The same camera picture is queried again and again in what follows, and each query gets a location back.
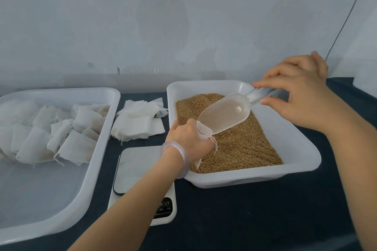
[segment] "dark tablecloth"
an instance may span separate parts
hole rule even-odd
[[[352,86],[352,78],[328,79],[328,86],[377,127],[377,99]],[[147,100],[166,92],[123,94]],[[168,130],[168,118],[163,118]],[[175,181],[177,215],[148,230],[141,250],[361,250],[348,212],[334,155],[326,137],[299,127],[322,155],[313,172],[238,186],[200,189]],[[108,142],[91,205],[83,218],[58,234],[0,246],[0,250],[66,250],[106,209],[120,153],[129,147],[161,145],[165,135]]]

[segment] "white scale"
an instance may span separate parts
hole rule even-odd
[[[117,195],[115,191],[118,193],[126,193],[150,168],[152,168],[160,157],[160,148],[161,146],[149,146],[123,150],[119,156],[118,167],[114,176],[113,186],[111,187],[107,209],[121,198],[121,195]],[[169,223],[174,219],[176,214],[177,201],[175,199],[173,183],[167,191],[150,225]]]

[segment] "pile of grain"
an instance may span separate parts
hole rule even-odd
[[[179,124],[186,124],[190,118],[198,119],[205,108],[223,97],[219,94],[198,94],[178,101],[176,111]],[[192,164],[191,171],[205,174],[283,164],[252,112],[244,122],[214,137],[218,143],[216,154],[213,149],[202,159],[199,169]]]

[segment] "clear plastic scoop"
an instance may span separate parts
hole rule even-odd
[[[220,133],[245,121],[250,115],[252,105],[279,90],[272,87],[261,87],[253,89],[247,95],[229,94],[203,110],[198,121],[210,128],[213,134]]]

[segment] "white wall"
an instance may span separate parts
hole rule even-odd
[[[377,62],[377,0],[357,0],[327,63],[330,76],[354,77],[368,62]]]
[[[255,81],[286,56],[325,55],[353,1],[0,0],[0,94]]]

